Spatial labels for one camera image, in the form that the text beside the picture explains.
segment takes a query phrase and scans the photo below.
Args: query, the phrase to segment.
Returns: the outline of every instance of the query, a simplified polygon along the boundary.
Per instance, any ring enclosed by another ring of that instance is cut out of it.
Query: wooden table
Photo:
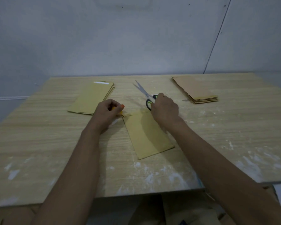
[[[145,108],[149,93],[164,92],[201,137],[257,182],[281,181],[281,88],[253,73],[198,74],[218,102],[192,104],[170,75],[49,79],[0,124],[0,206],[41,203],[71,155],[89,115],[68,113],[91,81],[112,81],[111,98],[127,112]],[[97,197],[201,188],[175,140],[175,148],[138,160],[122,119],[101,136]]]

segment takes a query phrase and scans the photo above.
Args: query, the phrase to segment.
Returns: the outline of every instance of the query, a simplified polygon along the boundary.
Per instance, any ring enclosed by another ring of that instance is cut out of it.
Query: person's left arm
[[[58,181],[31,224],[85,224],[99,180],[99,136],[124,108],[108,99],[98,104]]]

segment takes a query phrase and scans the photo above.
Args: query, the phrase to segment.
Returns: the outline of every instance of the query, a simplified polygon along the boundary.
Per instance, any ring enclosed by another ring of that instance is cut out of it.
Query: person's left hand
[[[116,119],[124,107],[123,104],[121,105],[112,99],[100,102],[87,127],[101,133]]]

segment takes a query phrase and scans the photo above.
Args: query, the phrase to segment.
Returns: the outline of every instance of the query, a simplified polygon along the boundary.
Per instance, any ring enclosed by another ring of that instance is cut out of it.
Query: forearm
[[[205,187],[237,224],[281,224],[279,204],[184,121],[173,125],[169,132]]]
[[[87,126],[31,224],[85,224],[99,179],[99,136]]]

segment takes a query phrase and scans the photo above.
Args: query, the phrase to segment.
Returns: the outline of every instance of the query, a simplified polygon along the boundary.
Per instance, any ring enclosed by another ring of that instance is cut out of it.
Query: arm
[[[178,105],[162,93],[152,105],[154,119],[176,139],[205,187],[233,220],[239,225],[280,225],[280,205],[192,131],[178,113]]]
[[[85,224],[99,179],[99,136],[124,108],[114,100],[98,104],[58,181],[31,224]]]

